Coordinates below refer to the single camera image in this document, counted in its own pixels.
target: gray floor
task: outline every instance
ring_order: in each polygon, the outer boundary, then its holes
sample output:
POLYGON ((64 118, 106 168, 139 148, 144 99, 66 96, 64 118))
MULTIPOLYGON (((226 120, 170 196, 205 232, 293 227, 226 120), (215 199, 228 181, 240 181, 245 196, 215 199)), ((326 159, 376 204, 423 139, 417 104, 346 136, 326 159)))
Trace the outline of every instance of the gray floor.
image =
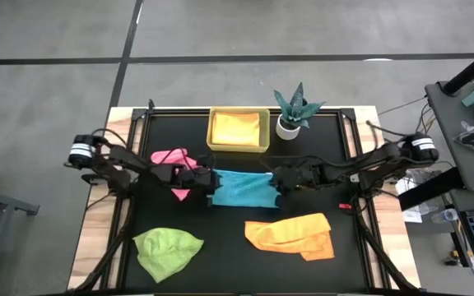
MULTIPOLYGON (((120 57, 134 3, 0 0, 0 58, 120 57)), ((132 49, 133 57, 307 53, 474 53, 474 0, 146 0, 132 49)), ((133 64, 118 105, 274 105, 272 90, 290 94, 302 81, 309 100, 383 111, 469 62, 133 64)), ((41 204, 38 216, 14 218, 0 257, 1 295, 66 288, 89 188, 62 163, 75 134, 103 126, 117 70, 0 66, 0 192, 41 204)), ((423 104, 380 122, 411 132, 423 104)), ((436 125, 430 135, 451 160, 436 125)), ((474 294, 469 270, 440 263, 448 236, 412 235, 411 244, 424 288, 474 294)))

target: wooden table frame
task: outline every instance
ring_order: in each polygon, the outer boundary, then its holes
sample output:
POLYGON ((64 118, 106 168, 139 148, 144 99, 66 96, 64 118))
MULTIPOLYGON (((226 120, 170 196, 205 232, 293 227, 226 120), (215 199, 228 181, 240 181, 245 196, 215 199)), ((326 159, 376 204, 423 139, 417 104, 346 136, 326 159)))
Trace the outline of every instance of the wooden table frame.
MULTIPOLYGON (((209 107, 194 107, 194 108, 163 108, 163 109, 206 109, 209 107)), ((345 106, 345 107, 330 107, 330 108, 351 108, 355 110, 356 125, 360 139, 361 149, 364 153, 374 149, 374 135, 370 127, 366 124, 369 120, 375 125, 379 125, 378 114, 374 106, 345 106)), ((132 111, 138 108, 132 107, 117 107, 112 108, 109 113, 106 127, 117 132, 123 139, 128 139, 129 127, 132 123, 132 111)), ((142 134, 142 121, 134 128, 133 133, 133 150, 137 152, 142 134)), ((351 128, 346 128, 346 136, 349 142, 349 150, 351 155, 356 155, 356 148, 354 147, 354 137, 351 128)), ((378 143, 383 144, 383 135, 377 132, 378 143)), ((105 137, 113 144, 122 145, 122 143, 112 134, 106 132, 105 137)), ((393 186, 386 185, 386 191, 395 192, 393 186)), ((93 186, 89 195, 88 203, 92 203, 105 196, 107 187, 105 184, 93 186)), ((105 249, 112 227, 112 219, 114 208, 119 206, 119 201, 116 202, 115 197, 107 197, 102 202, 96 204, 89 209, 84 216, 80 239, 78 242, 75 259, 72 266, 72 272, 68 282, 68 288, 76 288, 89 275, 96 263, 104 255, 105 249)), ((123 201, 122 213, 120 215, 120 224, 123 223, 126 215, 128 201, 123 201)), ((403 221, 402 210, 400 203, 395 197, 388 195, 380 195, 374 198, 374 210, 376 220, 380 232, 383 248, 388 256, 393 261, 394 265, 403 273, 409 282, 416 287, 420 287, 420 281, 416 272, 416 265, 414 257, 412 256, 411 245, 407 236, 407 229, 403 221)), ((364 211, 365 222, 370 225, 369 215, 367 210, 364 211)), ((380 273, 380 264, 374 252, 367 246, 369 250, 370 265, 374 279, 374 287, 383 287, 383 279, 380 273)), ((114 287, 114 283, 119 272, 119 257, 120 249, 115 253, 114 259, 111 263, 111 272, 109 273, 109 288, 114 287)), ((391 286, 396 289, 397 286, 391 281, 391 286)))

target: yellow basket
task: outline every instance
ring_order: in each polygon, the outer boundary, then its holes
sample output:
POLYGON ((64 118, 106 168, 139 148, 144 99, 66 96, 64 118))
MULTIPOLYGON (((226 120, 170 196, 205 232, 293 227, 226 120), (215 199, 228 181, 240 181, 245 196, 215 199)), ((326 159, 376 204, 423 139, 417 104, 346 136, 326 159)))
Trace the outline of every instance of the yellow basket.
POLYGON ((207 125, 206 144, 214 151, 263 153, 270 146, 270 110, 257 107, 211 107, 207 125), (259 146, 220 145, 211 142, 215 113, 250 114, 259 113, 259 146))

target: succulent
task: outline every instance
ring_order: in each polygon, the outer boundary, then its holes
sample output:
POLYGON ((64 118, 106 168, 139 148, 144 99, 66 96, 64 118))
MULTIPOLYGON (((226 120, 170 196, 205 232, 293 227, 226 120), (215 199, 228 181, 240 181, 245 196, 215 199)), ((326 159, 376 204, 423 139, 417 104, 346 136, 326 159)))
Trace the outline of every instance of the succulent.
POLYGON ((281 107, 281 120, 293 127, 309 127, 309 118, 316 114, 322 103, 307 103, 303 98, 303 82, 300 82, 295 90, 290 103, 286 102, 281 93, 277 90, 273 91, 276 96, 277 103, 281 107))

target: towel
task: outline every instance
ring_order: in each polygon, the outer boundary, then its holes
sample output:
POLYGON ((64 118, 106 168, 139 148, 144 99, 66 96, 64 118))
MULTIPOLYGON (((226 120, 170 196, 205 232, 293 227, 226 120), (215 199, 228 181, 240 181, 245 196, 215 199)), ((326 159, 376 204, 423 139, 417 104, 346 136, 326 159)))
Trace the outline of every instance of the towel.
POLYGON ((259 146, 259 113, 215 113, 211 142, 213 144, 259 146))
POLYGON ((279 194, 268 182, 269 173, 239 173, 216 169, 221 187, 215 190, 211 202, 217 206, 250 206, 277 208, 279 194))
POLYGON ((204 243, 185 231, 167 228, 151 229, 132 240, 138 262, 156 283, 186 267, 204 243))
POLYGON ((259 250, 300 253, 306 261, 334 258, 330 225, 323 214, 263 223, 246 221, 244 236, 259 250))
MULTIPOLYGON (((185 149, 175 149, 172 150, 169 155, 168 153, 170 153, 169 150, 157 151, 151 155, 151 161, 155 164, 189 164, 188 167, 191 169, 195 169, 197 167, 197 161, 187 157, 186 155, 188 155, 188 151, 185 149)), ((183 201, 189 193, 189 189, 171 189, 171 191, 180 201, 183 201)))

